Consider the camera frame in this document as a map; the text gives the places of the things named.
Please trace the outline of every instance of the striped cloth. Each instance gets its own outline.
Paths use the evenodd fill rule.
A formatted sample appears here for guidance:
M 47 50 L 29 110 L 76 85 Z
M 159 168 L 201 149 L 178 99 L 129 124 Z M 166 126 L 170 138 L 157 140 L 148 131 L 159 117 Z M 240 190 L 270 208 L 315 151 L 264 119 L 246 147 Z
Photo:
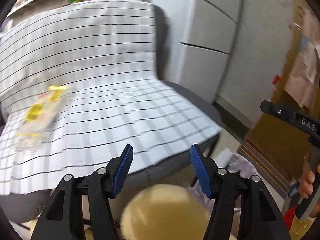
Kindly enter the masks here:
M 156 78 L 153 5 L 83 2 L 15 26 L 0 43 L 0 194 L 55 188 L 105 167 L 134 148 L 135 172 L 186 151 L 220 127 Z M 34 154 L 15 152 L 27 109 L 51 85 L 67 84 L 72 101 Z

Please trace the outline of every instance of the white wall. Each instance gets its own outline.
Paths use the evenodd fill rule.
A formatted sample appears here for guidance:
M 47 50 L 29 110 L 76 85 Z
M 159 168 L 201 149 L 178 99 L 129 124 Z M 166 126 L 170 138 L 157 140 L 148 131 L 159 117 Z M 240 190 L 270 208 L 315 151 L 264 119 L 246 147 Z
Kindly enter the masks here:
M 289 48 L 292 0 L 244 0 L 234 51 L 216 101 L 247 127 L 258 121 L 260 103 L 273 91 Z

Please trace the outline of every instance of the checkered cloth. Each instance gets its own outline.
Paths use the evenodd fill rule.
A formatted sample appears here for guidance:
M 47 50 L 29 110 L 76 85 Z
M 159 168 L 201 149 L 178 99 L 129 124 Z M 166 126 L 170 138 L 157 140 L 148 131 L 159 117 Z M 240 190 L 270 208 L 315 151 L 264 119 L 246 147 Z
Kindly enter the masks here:
M 68 173 L 91 174 L 134 149 L 130 173 L 212 138 L 220 127 L 156 79 L 153 5 L 78 3 L 35 15 L 0 44 L 0 194 L 55 188 Z M 15 152 L 27 109 L 51 85 L 72 101 L 31 154 Z

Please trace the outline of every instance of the silver screw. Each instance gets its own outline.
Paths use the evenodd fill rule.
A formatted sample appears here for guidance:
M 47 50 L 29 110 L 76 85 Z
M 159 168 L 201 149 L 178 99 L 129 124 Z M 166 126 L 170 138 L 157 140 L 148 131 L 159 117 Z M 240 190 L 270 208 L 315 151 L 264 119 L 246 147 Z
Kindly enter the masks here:
M 105 174 L 106 172 L 107 172 L 107 170 L 105 168 L 98 169 L 98 174 L 100 174 L 100 175 Z
M 257 176 L 257 175 L 253 175 L 252 176 L 252 180 L 255 181 L 255 182 L 259 182 L 260 181 L 260 177 Z
M 66 176 L 63 177 L 63 179 L 64 179 L 65 181 L 69 181 L 69 180 L 72 179 L 72 176 L 71 176 L 70 174 L 67 174 Z
M 227 171 L 225 169 L 223 169 L 223 168 L 220 168 L 220 169 L 218 169 L 218 173 L 220 175 L 225 175 L 227 173 Z

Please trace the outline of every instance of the red object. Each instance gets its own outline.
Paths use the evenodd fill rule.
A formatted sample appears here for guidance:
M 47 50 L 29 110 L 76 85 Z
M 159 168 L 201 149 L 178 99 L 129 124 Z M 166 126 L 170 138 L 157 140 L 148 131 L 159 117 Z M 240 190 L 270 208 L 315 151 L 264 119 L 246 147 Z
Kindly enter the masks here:
M 278 81 L 280 80 L 281 76 L 279 75 L 275 75 L 272 81 L 273 85 L 276 85 L 278 83 Z
M 296 211 L 297 207 L 293 207 L 292 209 L 289 209 L 283 216 L 285 224 L 287 225 L 288 230 L 290 230 L 291 226 L 292 226 L 292 222 L 294 219 L 294 212 Z

